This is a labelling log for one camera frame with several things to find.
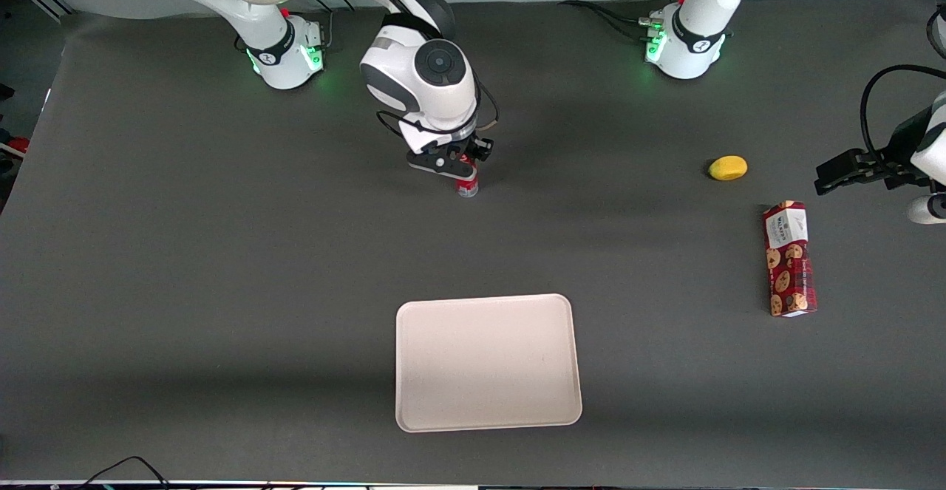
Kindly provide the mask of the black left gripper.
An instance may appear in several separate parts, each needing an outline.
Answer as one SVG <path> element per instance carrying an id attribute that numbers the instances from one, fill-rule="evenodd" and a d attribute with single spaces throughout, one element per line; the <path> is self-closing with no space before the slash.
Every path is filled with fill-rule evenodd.
<path id="1" fill-rule="evenodd" d="M 933 189 L 933 181 L 929 174 L 913 166 L 911 158 L 919 149 L 920 142 L 925 136 L 929 120 L 932 116 L 932 106 L 927 106 L 920 112 L 913 114 L 905 122 L 896 126 L 890 140 L 884 147 L 873 143 L 871 130 L 865 130 L 865 144 L 868 144 L 868 153 L 875 161 L 870 168 L 863 168 L 866 152 L 862 149 L 849 149 L 832 157 L 830 160 L 815 167 L 815 193 L 825 196 L 840 187 L 857 184 L 875 183 L 884 181 L 888 189 L 896 189 L 905 185 Z"/>

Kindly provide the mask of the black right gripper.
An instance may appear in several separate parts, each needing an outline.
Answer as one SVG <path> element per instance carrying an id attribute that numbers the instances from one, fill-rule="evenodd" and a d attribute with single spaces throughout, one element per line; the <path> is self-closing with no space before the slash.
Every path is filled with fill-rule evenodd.
<path id="1" fill-rule="evenodd" d="M 477 160 L 488 159 L 493 149 L 493 140 L 476 134 L 459 142 L 433 146 L 429 144 L 420 154 L 413 155 L 413 166 L 422 170 L 452 170 L 454 180 L 466 181 L 466 170 L 471 170 L 469 180 L 479 177 Z"/>

